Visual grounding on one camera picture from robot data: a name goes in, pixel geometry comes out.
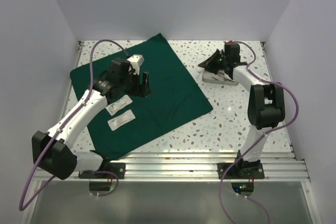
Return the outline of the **white sterile packet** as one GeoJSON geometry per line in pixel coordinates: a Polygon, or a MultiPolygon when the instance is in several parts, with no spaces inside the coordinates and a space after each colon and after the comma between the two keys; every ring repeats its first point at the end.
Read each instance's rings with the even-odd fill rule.
{"type": "Polygon", "coordinates": [[[115,115],[118,111],[122,110],[126,106],[130,105],[133,101],[128,95],[124,95],[122,98],[117,100],[116,102],[109,104],[106,107],[106,110],[110,115],[115,115]]]}
{"type": "Polygon", "coordinates": [[[108,126],[112,131],[117,130],[121,126],[133,121],[135,119],[135,115],[132,110],[127,110],[124,113],[116,116],[108,121],[108,126]]]}

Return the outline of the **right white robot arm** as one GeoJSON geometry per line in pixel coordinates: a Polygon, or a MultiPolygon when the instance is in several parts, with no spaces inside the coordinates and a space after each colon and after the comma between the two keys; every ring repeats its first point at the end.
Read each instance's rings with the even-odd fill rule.
{"type": "Polygon", "coordinates": [[[263,80],[249,70],[249,63],[241,60],[241,45],[242,41],[227,42],[222,50],[217,49],[198,66],[203,68],[203,82],[237,83],[249,93],[249,132],[234,164],[230,166],[236,176],[246,178],[258,168],[270,131],[285,119],[285,101],[282,87],[263,80]]]}

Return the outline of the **silver metal tray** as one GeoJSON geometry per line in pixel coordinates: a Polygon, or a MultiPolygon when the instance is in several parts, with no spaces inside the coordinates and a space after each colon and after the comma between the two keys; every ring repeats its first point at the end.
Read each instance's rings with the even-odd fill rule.
{"type": "Polygon", "coordinates": [[[202,81],[224,86],[237,86],[238,83],[229,78],[229,76],[220,68],[205,67],[202,73],[202,81]]]}

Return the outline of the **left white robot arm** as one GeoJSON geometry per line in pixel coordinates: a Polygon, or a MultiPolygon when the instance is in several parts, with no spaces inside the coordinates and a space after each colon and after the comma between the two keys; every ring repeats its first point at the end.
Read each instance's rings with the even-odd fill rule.
{"type": "Polygon", "coordinates": [[[149,73],[140,71],[143,62],[142,55],[113,59],[63,119],[47,132],[33,135],[34,164],[61,180],[89,170],[97,178],[106,177],[109,158],[97,151],[74,153],[71,148],[82,130],[120,94],[147,97],[151,93],[149,73]]]}

